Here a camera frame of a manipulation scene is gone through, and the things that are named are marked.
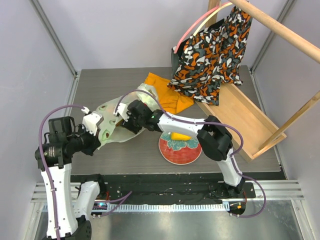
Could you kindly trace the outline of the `yellow fake mango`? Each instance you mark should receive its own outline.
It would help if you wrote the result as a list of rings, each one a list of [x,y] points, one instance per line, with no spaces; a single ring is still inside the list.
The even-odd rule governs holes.
[[[170,134],[170,138],[173,141],[189,141],[190,139],[192,139],[191,136],[180,134],[180,133],[176,133],[176,132],[172,132]]]

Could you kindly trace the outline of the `green avocado plastic bag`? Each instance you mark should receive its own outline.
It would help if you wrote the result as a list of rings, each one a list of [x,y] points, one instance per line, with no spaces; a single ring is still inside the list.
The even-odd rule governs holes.
[[[152,111],[158,110],[160,107],[156,100],[159,99],[156,89],[148,84],[142,83],[137,87],[138,91],[134,91],[126,95],[123,99],[117,97],[113,100],[107,101],[101,104],[95,111],[102,114],[104,120],[99,125],[99,131],[97,134],[100,146],[98,149],[102,148],[104,145],[109,143],[123,143],[129,141],[139,134],[141,134],[145,128],[138,134],[134,134],[124,127],[120,127],[117,124],[120,123],[122,119],[121,116],[114,116],[114,109],[118,103],[123,103],[129,105],[134,100],[140,100],[146,104]]]

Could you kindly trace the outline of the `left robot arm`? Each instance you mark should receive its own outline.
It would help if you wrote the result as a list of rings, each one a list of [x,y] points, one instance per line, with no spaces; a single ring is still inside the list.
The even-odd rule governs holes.
[[[49,131],[42,146],[35,151],[35,159],[45,184],[48,225],[47,240],[90,240],[91,212],[95,200],[107,192],[100,174],[85,177],[77,187],[76,202],[72,202],[71,171],[74,153],[93,155],[99,147],[98,139],[75,125],[73,117],[59,117],[48,121]]]

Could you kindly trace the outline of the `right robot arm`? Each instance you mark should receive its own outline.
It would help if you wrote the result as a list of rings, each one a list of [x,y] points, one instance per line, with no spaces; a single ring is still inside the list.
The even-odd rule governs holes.
[[[181,117],[166,112],[163,108],[151,110],[141,100],[134,100],[130,104],[117,103],[113,114],[121,116],[123,125],[132,132],[142,128],[161,133],[178,133],[196,138],[203,153],[217,162],[223,176],[226,193],[233,198],[244,191],[245,178],[238,168],[234,154],[233,136],[228,129],[238,131],[227,124],[221,123],[215,116],[204,119]]]

